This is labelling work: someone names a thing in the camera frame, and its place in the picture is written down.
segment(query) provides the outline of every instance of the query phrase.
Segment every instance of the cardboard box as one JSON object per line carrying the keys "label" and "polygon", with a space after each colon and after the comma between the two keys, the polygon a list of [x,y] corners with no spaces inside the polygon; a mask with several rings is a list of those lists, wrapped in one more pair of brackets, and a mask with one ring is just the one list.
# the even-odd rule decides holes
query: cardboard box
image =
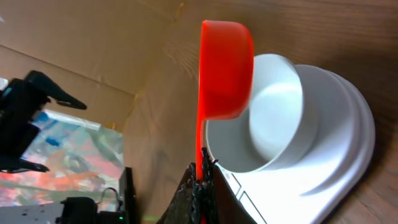
{"label": "cardboard box", "polygon": [[157,61],[169,21],[128,0],[0,0],[0,17],[0,77],[44,72],[88,106],[49,109],[118,131]]}

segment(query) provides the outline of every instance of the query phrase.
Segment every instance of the wire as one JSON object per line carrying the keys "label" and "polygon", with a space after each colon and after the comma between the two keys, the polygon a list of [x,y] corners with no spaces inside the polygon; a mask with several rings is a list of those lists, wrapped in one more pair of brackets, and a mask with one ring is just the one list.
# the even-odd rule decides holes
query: wire
{"label": "wire", "polygon": [[102,203],[102,200],[104,199],[104,196],[105,196],[105,192],[106,192],[107,190],[112,190],[112,191],[115,193],[116,202],[118,203],[118,207],[117,207],[117,209],[116,209],[116,212],[121,212],[121,207],[122,207],[122,205],[123,205],[123,201],[120,200],[118,191],[117,191],[116,189],[114,189],[113,187],[107,187],[107,188],[105,188],[105,189],[102,191],[101,200],[100,200],[99,202],[97,202],[96,204],[99,205],[99,204]]}

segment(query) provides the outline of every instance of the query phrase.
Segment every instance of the wooden table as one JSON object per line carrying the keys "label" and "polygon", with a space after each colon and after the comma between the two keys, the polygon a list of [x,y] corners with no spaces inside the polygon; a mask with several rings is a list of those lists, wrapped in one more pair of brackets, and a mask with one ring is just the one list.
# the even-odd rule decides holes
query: wooden table
{"label": "wooden table", "polygon": [[[326,223],[398,223],[397,0],[138,0],[143,29],[166,26],[124,131],[145,220],[167,207],[195,160],[198,56],[205,19],[244,24],[255,54],[340,74],[364,95],[376,125],[371,165]],[[142,47],[149,42],[143,41]]]}

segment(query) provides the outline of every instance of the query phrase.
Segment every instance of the red object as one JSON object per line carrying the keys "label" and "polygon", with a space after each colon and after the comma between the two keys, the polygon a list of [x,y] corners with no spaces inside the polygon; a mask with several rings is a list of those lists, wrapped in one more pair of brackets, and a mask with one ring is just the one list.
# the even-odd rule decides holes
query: red object
{"label": "red object", "polygon": [[237,22],[203,21],[197,117],[197,179],[202,180],[203,123],[234,119],[247,107],[253,78],[250,32]]}

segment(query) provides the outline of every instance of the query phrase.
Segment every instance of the brown wood grain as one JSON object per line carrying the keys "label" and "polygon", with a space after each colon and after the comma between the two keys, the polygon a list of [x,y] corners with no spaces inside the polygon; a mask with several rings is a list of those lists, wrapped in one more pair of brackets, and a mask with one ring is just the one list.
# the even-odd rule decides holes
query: brown wood grain
{"label": "brown wood grain", "polygon": [[361,91],[376,125],[373,159],[325,223],[398,223],[397,0],[138,2],[168,21],[125,130],[126,163],[138,173],[143,214],[162,214],[195,160],[200,29],[202,20],[213,19],[244,24],[256,55],[276,53],[331,70]]}

